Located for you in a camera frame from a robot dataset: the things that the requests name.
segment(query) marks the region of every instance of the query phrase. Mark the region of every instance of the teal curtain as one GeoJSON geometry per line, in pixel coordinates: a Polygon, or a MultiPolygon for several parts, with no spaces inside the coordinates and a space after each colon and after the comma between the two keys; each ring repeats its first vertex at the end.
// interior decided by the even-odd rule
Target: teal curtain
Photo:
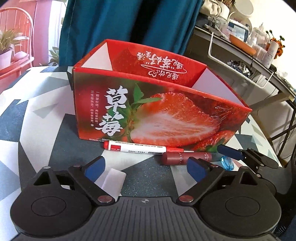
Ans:
{"type": "MultiPolygon", "coordinates": [[[[73,66],[105,39],[130,41],[142,1],[69,0],[59,64],[73,66]]],[[[140,44],[183,54],[203,0],[160,0],[140,44]]]]}

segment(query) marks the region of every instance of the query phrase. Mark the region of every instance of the strawberry box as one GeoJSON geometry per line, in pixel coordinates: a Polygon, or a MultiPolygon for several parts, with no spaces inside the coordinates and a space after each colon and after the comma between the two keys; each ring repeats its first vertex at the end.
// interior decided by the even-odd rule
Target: strawberry box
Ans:
{"type": "Polygon", "coordinates": [[[252,111],[203,63],[107,39],[73,69],[81,139],[217,151],[252,111]]]}

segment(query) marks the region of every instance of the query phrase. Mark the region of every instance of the geometric patterned tablecloth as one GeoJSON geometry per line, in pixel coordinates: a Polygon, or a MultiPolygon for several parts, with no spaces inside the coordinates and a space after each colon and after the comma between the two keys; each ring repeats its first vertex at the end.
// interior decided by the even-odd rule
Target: geometric patterned tablecloth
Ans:
{"type": "MultiPolygon", "coordinates": [[[[250,147],[279,162],[251,116],[227,145],[250,147]]],[[[96,184],[103,184],[110,168],[123,171],[123,196],[177,197],[196,183],[185,166],[159,165],[158,155],[107,151],[102,143],[79,139],[72,67],[33,67],[22,74],[0,95],[0,240],[16,235],[10,207],[43,166],[65,170],[100,155],[105,157],[106,170],[96,184]]],[[[214,154],[213,162],[220,157],[214,154]]]]}

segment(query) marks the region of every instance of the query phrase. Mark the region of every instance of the pink wall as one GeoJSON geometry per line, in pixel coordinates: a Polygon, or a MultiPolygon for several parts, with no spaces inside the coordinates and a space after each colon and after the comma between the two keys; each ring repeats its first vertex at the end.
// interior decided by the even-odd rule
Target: pink wall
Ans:
{"type": "Polygon", "coordinates": [[[27,11],[34,23],[34,66],[40,63],[48,63],[48,26],[52,0],[38,0],[29,2],[19,2],[19,0],[9,0],[2,8],[19,7],[27,11]]]}

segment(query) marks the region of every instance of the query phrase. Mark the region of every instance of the sheer curtain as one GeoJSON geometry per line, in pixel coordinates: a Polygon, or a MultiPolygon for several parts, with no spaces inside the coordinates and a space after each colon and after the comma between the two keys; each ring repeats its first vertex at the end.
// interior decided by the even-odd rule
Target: sheer curtain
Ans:
{"type": "Polygon", "coordinates": [[[62,18],[64,18],[66,13],[66,5],[67,4],[61,1],[52,1],[48,27],[49,50],[51,50],[52,47],[59,47],[59,38],[61,35],[62,28],[62,18]]]}

